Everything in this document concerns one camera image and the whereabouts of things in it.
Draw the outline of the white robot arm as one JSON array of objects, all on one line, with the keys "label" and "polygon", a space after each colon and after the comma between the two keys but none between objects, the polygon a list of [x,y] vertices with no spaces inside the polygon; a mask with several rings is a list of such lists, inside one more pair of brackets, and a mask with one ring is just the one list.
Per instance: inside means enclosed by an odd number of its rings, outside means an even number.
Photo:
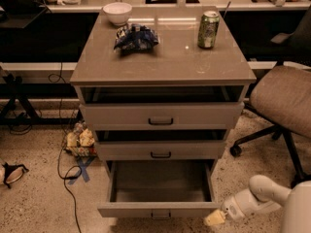
[{"label": "white robot arm", "polygon": [[280,233],[311,233],[311,182],[287,188],[264,175],[252,176],[247,188],[227,197],[218,209],[204,218],[204,223],[219,225],[227,219],[267,214],[281,207],[284,212]]}]

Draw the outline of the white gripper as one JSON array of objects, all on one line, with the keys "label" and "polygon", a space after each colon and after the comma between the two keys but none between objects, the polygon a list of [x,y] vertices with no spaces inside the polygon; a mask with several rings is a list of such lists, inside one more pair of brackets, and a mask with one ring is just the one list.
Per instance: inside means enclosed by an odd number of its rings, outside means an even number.
[{"label": "white gripper", "polygon": [[280,208],[276,202],[260,201],[249,189],[244,189],[227,197],[221,205],[221,210],[217,209],[204,218],[204,223],[214,226],[225,223],[225,217],[239,220],[251,214],[268,214]]}]

